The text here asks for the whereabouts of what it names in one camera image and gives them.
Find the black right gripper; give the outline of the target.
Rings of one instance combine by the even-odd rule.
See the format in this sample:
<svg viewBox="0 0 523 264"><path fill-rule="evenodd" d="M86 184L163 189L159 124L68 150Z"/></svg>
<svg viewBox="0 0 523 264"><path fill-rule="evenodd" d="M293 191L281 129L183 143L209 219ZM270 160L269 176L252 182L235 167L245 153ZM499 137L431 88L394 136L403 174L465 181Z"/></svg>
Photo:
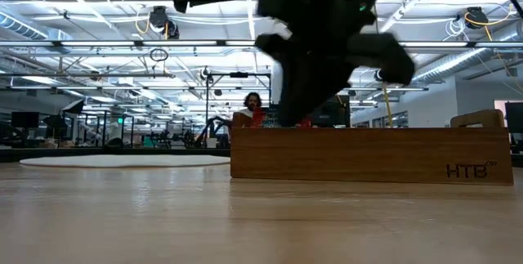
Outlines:
<svg viewBox="0 0 523 264"><path fill-rule="evenodd" d="M358 34L373 25L377 0L258 0L257 14L285 23L291 38L302 44L342 43L322 51L327 70L306 94L305 57L299 46L278 34L262 34L255 46L271 56L283 70L278 122L282 127L300 123L309 113L347 87L359 66L378 69L381 82L410 85L415 64L392 34Z"/></svg>

